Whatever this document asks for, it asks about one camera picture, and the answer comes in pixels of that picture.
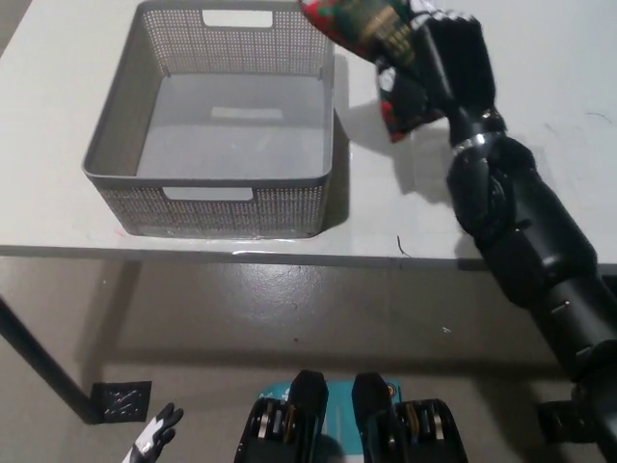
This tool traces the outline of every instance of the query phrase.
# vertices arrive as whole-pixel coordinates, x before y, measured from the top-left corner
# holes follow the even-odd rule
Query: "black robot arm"
[[[456,217],[508,299],[530,311],[604,457],[617,461],[617,300],[596,252],[531,151],[507,136],[480,23],[425,13],[412,27],[429,98],[450,125]]]

